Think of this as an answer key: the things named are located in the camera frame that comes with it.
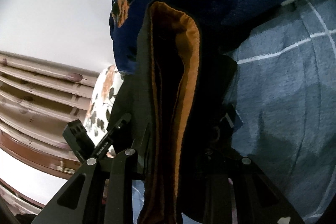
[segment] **gray blanket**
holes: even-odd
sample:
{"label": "gray blanket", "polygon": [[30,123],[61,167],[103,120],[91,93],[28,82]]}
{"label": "gray blanket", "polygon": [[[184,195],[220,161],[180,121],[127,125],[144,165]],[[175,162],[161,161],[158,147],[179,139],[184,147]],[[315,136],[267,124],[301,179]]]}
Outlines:
{"label": "gray blanket", "polygon": [[304,221],[336,193],[336,0],[297,0],[230,55],[225,102],[244,121],[232,147],[251,157]]}

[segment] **white grid line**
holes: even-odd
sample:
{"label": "white grid line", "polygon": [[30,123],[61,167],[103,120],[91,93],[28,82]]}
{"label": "white grid line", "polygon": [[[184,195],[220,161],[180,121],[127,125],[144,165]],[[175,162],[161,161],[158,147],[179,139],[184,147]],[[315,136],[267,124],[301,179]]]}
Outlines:
{"label": "white grid line", "polygon": [[132,185],[132,188],[133,188],[135,191],[137,191],[138,194],[139,194],[140,196],[142,196],[141,192],[140,192],[136,187],[134,187],[134,186]]}
{"label": "white grid line", "polygon": [[313,12],[315,13],[315,15],[316,15],[317,18],[319,19],[321,25],[323,26],[325,33],[326,33],[327,36],[329,37],[329,40],[330,40],[331,46],[333,47],[334,55],[335,55],[335,58],[336,58],[336,46],[335,46],[335,41],[334,41],[333,38],[331,37],[330,31],[328,30],[328,28],[327,28],[326,24],[324,23],[324,21],[323,21],[321,15],[320,15],[319,12],[315,9],[315,7],[313,6],[313,4],[311,4],[309,0],[305,0],[305,1],[308,3],[308,5],[310,6],[310,8],[313,10]]}
{"label": "white grid line", "polygon": [[330,34],[329,39],[330,38],[332,39],[331,34],[336,33],[336,29],[334,29],[332,31],[329,31],[329,30],[327,30],[327,31],[328,31],[328,33],[326,33],[326,32],[313,33],[313,34],[310,35],[309,38],[306,38],[306,39],[300,40],[298,42],[295,42],[294,44],[282,49],[279,52],[275,52],[275,53],[272,53],[272,54],[263,54],[263,55],[249,57],[249,58],[246,58],[246,59],[238,60],[237,63],[238,63],[238,65],[241,65],[241,64],[244,64],[244,63],[249,63],[249,62],[253,62],[253,61],[257,61],[257,60],[263,60],[263,59],[276,57],[276,56],[279,56],[279,55],[283,54],[284,52],[290,51],[293,48],[296,48],[296,47],[298,47],[298,46],[300,46],[300,45],[302,45],[306,42],[311,41],[311,39],[315,38],[315,37],[322,37],[324,35]]}

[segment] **orange fabric lining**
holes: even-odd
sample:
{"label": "orange fabric lining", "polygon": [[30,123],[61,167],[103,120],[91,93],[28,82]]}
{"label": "orange fabric lining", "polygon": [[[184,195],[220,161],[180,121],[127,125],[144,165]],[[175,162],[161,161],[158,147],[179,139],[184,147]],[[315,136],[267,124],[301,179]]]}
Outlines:
{"label": "orange fabric lining", "polygon": [[127,0],[117,0],[117,2],[120,10],[118,15],[118,27],[120,28],[128,18],[129,3]]}
{"label": "orange fabric lining", "polygon": [[[182,140],[200,64],[200,34],[191,17],[165,3],[155,2],[150,13],[152,85],[157,121],[155,166],[159,175],[153,178],[156,181],[153,181],[144,223],[155,223],[153,220],[157,219],[158,213],[162,215],[164,207],[165,223],[173,224],[177,222]],[[159,197],[162,187],[164,196]]]}

